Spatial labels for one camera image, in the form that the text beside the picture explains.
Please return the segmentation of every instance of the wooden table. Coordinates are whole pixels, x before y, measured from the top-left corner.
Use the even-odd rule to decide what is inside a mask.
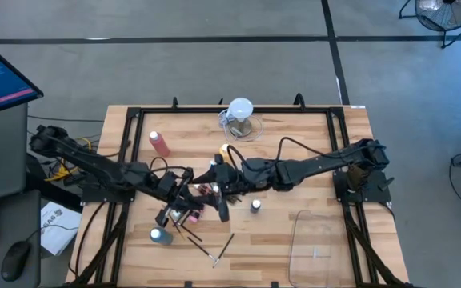
[[[118,152],[127,108],[128,106],[108,108],[98,148],[100,154]],[[343,109],[350,142],[373,138],[365,109],[349,106],[344,106]],[[245,158],[274,158],[279,140],[283,136],[290,136],[316,150],[331,151],[324,115],[256,116],[263,121],[263,135],[253,142],[232,143]],[[218,127],[216,114],[147,114],[143,129],[139,161],[150,162],[157,156],[147,138],[149,132],[157,130],[162,133],[172,150],[171,156],[166,159],[168,164],[191,166],[195,175],[207,171],[214,153],[226,142],[222,129]],[[311,152],[294,143],[284,143],[283,159],[313,156]],[[126,159],[130,160],[130,151],[127,152]],[[162,165],[157,161],[154,167]],[[260,198],[262,202],[258,214],[251,214],[249,211],[254,198]],[[311,225],[315,224],[316,230],[321,230],[321,227],[325,229],[321,230],[323,233],[300,234],[300,238],[297,238],[294,254],[301,257],[295,260],[297,271],[291,271],[291,280],[296,278],[296,282],[314,282],[317,286],[355,286],[343,212],[335,199],[330,172],[308,178],[288,193],[267,191],[248,194],[242,200],[243,202],[230,206],[229,222],[221,223],[218,212],[207,208],[198,224],[186,225],[202,238],[201,244],[215,257],[231,233],[235,233],[225,255],[213,269],[212,261],[189,241],[183,240],[171,225],[167,229],[174,234],[173,245],[160,246],[150,240],[150,229],[155,227],[154,217],[163,203],[137,192],[136,199],[130,206],[118,286],[183,286],[185,281],[193,281],[194,286],[270,286],[272,281],[278,281],[280,286],[291,286],[288,279],[291,233],[296,214],[300,210],[309,210],[314,215]],[[78,249],[82,232],[97,206],[98,203],[92,203],[84,207],[74,251]],[[100,210],[87,233],[80,269],[88,265],[100,247],[107,207],[106,204]],[[408,281],[392,216],[379,204],[367,203],[364,208],[372,246],[398,278]],[[316,246],[323,254],[327,254],[323,256],[331,254],[331,260],[314,263],[311,256],[315,253],[313,247]],[[365,257],[361,249],[359,253],[363,278],[368,282]],[[70,262],[72,266],[75,260],[76,253],[73,253]],[[112,261],[113,250],[106,261],[105,281],[110,278]],[[67,281],[73,279],[74,275],[70,272]]]

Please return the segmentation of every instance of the small bottle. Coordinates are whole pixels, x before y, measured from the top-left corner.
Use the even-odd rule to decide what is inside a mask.
[[[259,212],[259,208],[261,208],[261,200],[255,199],[252,201],[252,205],[250,206],[250,212],[257,213]]]
[[[231,163],[231,157],[229,156],[229,144],[223,144],[220,147],[220,154],[222,155],[224,162]]]
[[[160,133],[156,131],[150,132],[149,141],[154,149],[156,149],[156,152],[161,155],[161,157],[167,157],[170,155],[170,149],[168,149],[168,146],[165,143],[165,139]]]
[[[150,231],[150,240],[168,246],[174,241],[174,236],[162,227],[156,227]]]

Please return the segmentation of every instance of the cosmetic item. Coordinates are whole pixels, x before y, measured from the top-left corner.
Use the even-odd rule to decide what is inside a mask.
[[[188,220],[192,223],[198,222],[198,220],[202,217],[202,213],[204,210],[192,210],[190,216],[188,216]]]
[[[218,184],[216,184],[216,183],[210,183],[210,185],[211,185],[211,188],[212,188],[212,190],[213,190],[213,192],[214,192],[215,194],[219,194],[219,193],[220,193],[220,188],[218,187]],[[234,205],[237,201],[240,201],[240,202],[241,202],[241,200],[239,200],[239,197],[238,197],[238,196],[235,196],[235,195],[227,196],[227,197],[226,197],[226,200],[227,200],[230,204],[232,204],[232,205]]]
[[[234,237],[234,233],[230,236],[229,240],[227,241],[227,244],[225,244],[225,246],[223,247],[222,252],[220,252],[220,255],[214,261],[213,268],[215,268],[218,262],[220,261],[220,258],[223,256],[223,253],[225,253],[225,250],[227,250],[227,247],[231,243],[231,240],[233,237]]]
[[[213,190],[211,189],[211,187],[209,187],[208,185],[206,184],[194,184],[193,187],[198,191],[200,192],[200,194],[202,195],[208,195],[209,193],[212,193]]]
[[[214,259],[213,255],[207,252],[207,250],[205,250],[204,247],[200,246],[197,242],[193,241],[193,239],[190,238],[190,236],[188,236],[188,240],[190,240],[195,246],[197,246],[197,248],[199,248],[202,252],[204,252],[204,254],[207,255],[207,257],[209,257],[211,260],[213,261],[216,260]]]
[[[220,147],[220,154],[222,155],[224,162],[231,163],[231,157],[229,156],[228,148],[229,148],[229,144],[223,144]]]
[[[260,208],[261,208],[261,201],[259,199],[254,199],[254,201],[252,201],[252,205],[250,206],[250,212],[257,213],[259,212]]]
[[[168,246],[174,241],[174,236],[162,227],[156,227],[150,231],[150,240]]]
[[[191,234],[191,236],[197,238],[197,240],[199,240],[200,242],[202,242],[202,239],[197,236],[197,234],[193,233],[191,230],[189,230],[188,228],[186,228],[184,225],[181,225],[181,228],[183,228],[186,232],[188,232],[189,234]]]
[[[170,149],[168,149],[165,139],[159,132],[150,132],[149,141],[150,144],[152,144],[152,146],[154,147],[154,149],[156,149],[156,152],[158,152],[158,154],[161,155],[161,157],[167,157],[168,155],[170,155]]]

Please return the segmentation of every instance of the plastic lid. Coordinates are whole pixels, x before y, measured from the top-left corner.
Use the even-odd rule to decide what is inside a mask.
[[[156,131],[152,131],[152,132],[150,132],[149,137],[150,137],[152,140],[158,140],[158,139],[159,139],[159,134],[158,134],[158,132],[156,132]]]
[[[159,238],[160,235],[161,235],[161,231],[159,231],[159,229],[157,228],[154,228],[153,230],[150,231],[150,236],[152,238]]]
[[[252,207],[254,207],[255,209],[259,208],[260,206],[261,206],[260,200],[255,199],[254,201],[252,201]]]

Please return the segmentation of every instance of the computer mouse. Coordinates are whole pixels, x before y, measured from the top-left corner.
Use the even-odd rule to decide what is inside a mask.
[[[31,244],[27,241],[16,242],[6,252],[1,264],[1,277],[7,282],[12,282],[21,277],[24,265],[30,254]]]

